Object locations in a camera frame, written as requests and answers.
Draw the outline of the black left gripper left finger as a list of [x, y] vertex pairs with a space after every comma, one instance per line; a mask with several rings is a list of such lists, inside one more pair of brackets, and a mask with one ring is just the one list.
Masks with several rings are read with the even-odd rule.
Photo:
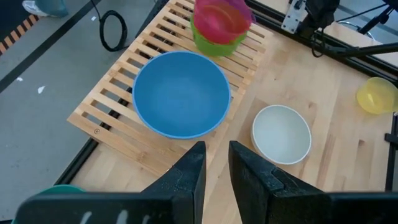
[[194, 144], [142, 192], [37, 194], [21, 204], [17, 223], [201, 223], [206, 145]]

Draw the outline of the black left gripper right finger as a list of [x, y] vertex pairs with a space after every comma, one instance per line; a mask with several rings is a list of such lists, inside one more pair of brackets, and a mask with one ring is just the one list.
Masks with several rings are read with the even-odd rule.
[[243, 223], [397, 224], [397, 193], [324, 192], [237, 141], [229, 173]]

